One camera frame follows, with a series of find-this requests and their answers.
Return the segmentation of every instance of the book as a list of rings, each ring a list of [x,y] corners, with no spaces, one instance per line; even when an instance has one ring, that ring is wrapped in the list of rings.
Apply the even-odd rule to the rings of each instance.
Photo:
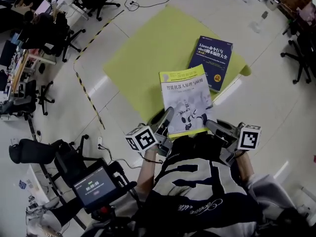
[[[211,90],[221,90],[233,44],[219,39],[201,36],[193,53],[189,68],[203,64],[208,86]]]
[[[203,65],[182,71],[160,72],[165,110],[173,107],[168,126],[169,137],[180,137],[207,131],[204,123],[212,115],[212,99]]]

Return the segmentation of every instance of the trash bin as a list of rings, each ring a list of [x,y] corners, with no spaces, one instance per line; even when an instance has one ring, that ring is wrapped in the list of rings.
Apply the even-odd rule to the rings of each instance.
[[[267,7],[270,10],[275,10],[280,3],[280,0],[267,0]]]

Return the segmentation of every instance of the yellow-black tape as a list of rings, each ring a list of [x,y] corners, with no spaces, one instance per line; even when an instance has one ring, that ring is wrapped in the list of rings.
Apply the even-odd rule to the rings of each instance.
[[[75,63],[76,63],[76,61],[79,60],[79,58],[82,56],[82,54],[83,54],[83,53],[87,50],[87,48],[90,46],[90,44],[91,44],[91,43],[95,40],[95,38],[103,31],[103,29],[104,29],[107,25],[109,25],[110,22],[111,22],[113,19],[115,19],[117,16],[119,16],[121,13],[123,13],[123,11],[124,11],[124,10],[122,10],[122,11],[121,11],[119,14],[117,14],[114,18],[110,19],[110,20],[102,27],[102,29],[101,29],[100,31],[98,31],[98,33],[93,37],[93,39],[89,41],[88,45],[80,52],[80,54],[78,55],[78,57],[75,59],[75,61],[74,61],[74,70],[75,70]],[[82,80],[81,80],[81,78],[80,78],[78,72],[76,72],[76,76],[77,76],[77,78],[78,78],[78,80],[79,80],[80,85],[81,85],[82,88],[83,88],[83,91],[84,91],[85,95],[86,95],[87,98],[89,99],[90,104],[92,105],[92,107],[93,107],[95,113],[97,114],[98,119],[99,119],[101,125],[103,126],[103,129],[105,130],[105,126],[104,126],[104,124],[103,124],[103,122],[102,122],[102,120],[101,120],[101,117],[100,117],[100,115],[99,115],[97,109],[95,108],[94,104],[92,103],[91,98],[90,98],[90,96],[88,95],[88,93],[87,93],[87,91],[86,91],[86,89],[85,89],[85,87],[84,87],[84,85],[83,85],[83,83],[82,83]]]
[[[79,76],[79,74],[78,74],[77,72],[76,72],[76,76],[77,76],[77,78],[78,78],[78,80],[79,80],[80,85],[81,85],[82,88],[83,88],[83,91],[84,91],[85,95],[88,97],[90,104],[92,105],[92,107],[93,107],[95,113],[97,114],[98,119],[99,119],[101,125],[103,126],[103,129],[105,130],[105,126],[104,126],[104,124],[103,124],[103,122],[102,122],[102,120],[101,120],[101,117],[100,117],[100,115],[99,115],[97,109],[95,108],[94,104],[92,103],[91,98],[90,98],[90,96],[88,95],[88,93],[87,93],[87,91],[86,91],[86,89],[85,89],[85,87],[84,87],[84,85],[83,85],[83,83],[82,83],[82,80],[81,80],[81,78],[80,78],[80,76]]]
[[[124,10],[122,10],[119,14],[117,14],[114,18],[110,19],[103,27],[100,31],[98,31],[98,33],[93,37],[92,40],[89,41],[88,45],[80,52],[80,54],[78,55],[78,57],[75,59],[75,62],[76,63],[79,58],[82,56],[82,54],[87,50],[87,48],[90,46],[90,44],[95,40],[95,38],[103,31],[103,29],[108,26],[110,24],[110,22],[112,20],[114,20],[117,16],[119,16],[121,13],[123,13]]]

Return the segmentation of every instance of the yellow-green mat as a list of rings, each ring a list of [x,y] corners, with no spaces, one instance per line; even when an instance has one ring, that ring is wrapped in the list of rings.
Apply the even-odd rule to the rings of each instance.
[[[149,121],[163,108],[158,73],[188,68],[200,36],[218,39],[198,20],[168,5],[116,52],[104,72],[142,119]],[[248,76],[251,69],[233,52],[222,90],[239,73]],[[217,94],[212,92],[212,99]]]

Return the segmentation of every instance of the white tiled floor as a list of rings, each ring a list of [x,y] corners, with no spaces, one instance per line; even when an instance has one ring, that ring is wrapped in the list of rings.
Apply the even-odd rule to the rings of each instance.
[[[80,19],[76,23],[74,29],[87,30],[76,40],[78,46],[84,48],[109,18],[125,9],[125,0],[115,1],[122,6],[105,7],[102,22],[90,18],[88,21]],[[164,1],[137,0],[143,6]],[[316,87],[314,83],[305,84],[305,75],[297,85],[293,85],[298,64],[279,55],[284,49],[293,52],[287,44],[289,38],[281,34],[286,18],[278,10],[269,11],[264,3],[257,0],[249,0],[249,3],[241,0],[170,0],[168,4],[192,15],[222,39],[234,43],[235,52],[251,66],[253,74],[240,77],[226,90],[215,101],[214,112],[216,118],[235,125],[243,121],[262,126],[260,148],[250,153],[255,171],[275,174],[288,161],[290,168],[298,171],[296,176],[304,179],[308,172],[299,169],[306,166],[315,168],[311,162],[315,148]],[[49,114],[46,117],[39,108],[35,113],[34,124],[36,129],[42,131],[43,142],[64,139],[78,144],[81,135],[88,134],[90,139],[85,142],[84,154],[103,156],[109,160],[107,152],[96,148],[97,137],[102,136],[104,146],[111,150],[114,158],[124,158],[131,165],[141,164],[140,157],[125,142],[124,134],[142,120],[104,74],[102,67],[129,37],[163,8],[164,5],[158,5],[139,8],[135,12],[125,10],[91,43],[75,66],[73,61],[78,54],[69,51],[68,63],[60,63],[45,72],[49,79],[54,80],[49,94],[56,103],[48,104]],[[259,20],[265,10],[269,15],[261,33],[256,34],[249,24]],[[96,106],[105,130],[85,96],[75,71],[79,73]],[[130,180],[137,179],[139,169],[131,170],[124,162],[122,166]]]

